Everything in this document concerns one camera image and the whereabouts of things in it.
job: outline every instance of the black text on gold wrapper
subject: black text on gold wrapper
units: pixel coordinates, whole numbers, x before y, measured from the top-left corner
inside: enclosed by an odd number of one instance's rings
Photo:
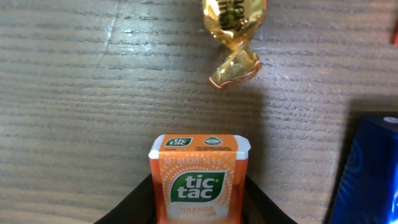
[[[202,0],[207,29],[232,50],[210,82],[218,89],[248,80],[261,69],[259,56],[248,47],[264,20],[266,0]]]

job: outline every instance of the white plastic lid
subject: white plastic lid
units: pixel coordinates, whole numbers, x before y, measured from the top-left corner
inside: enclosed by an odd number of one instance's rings
[[[155,140],[154,144],[152,145],[152,149],[150,149],[149,152],[149,159],[159,159],[159,149],[162,146],[164,136],[165,135],[162,134]],[[249,140],[239,135],[234,135],[234,137],[236,139],[236,142],[238,143],[238,151],[236,151],[236,160],[247,159],[249,157],[249,150],[251,148]]]

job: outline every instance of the green logo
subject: green logo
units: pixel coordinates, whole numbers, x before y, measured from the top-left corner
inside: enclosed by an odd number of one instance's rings
[[[219,146],[220,144],[222,144],[222,140],[219,139],[218,137],[210,137],[208,139],[205,140],[205,143],[209,146]]]
[[[187,172],[173,183],[171,202],[210,202],[216,199],[224,185],[225,172]]]
[[[165,146],[187,146],[191,144],[192,138],[172,138],[166,142]]]

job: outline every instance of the blue box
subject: blue box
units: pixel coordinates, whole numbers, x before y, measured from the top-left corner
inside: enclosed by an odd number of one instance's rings
[[[329,224],[398,224],[398,116],[361,119]]]

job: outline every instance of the wooden table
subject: wooden table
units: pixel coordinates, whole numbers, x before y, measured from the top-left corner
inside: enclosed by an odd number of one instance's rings
[[[396,0],[271,0],[263,69],[225,93],[199,1],[0,1],[0,223],[92,223],[162,133],[249,138],[249,175],[321,223],[363,111],[398,111]]]

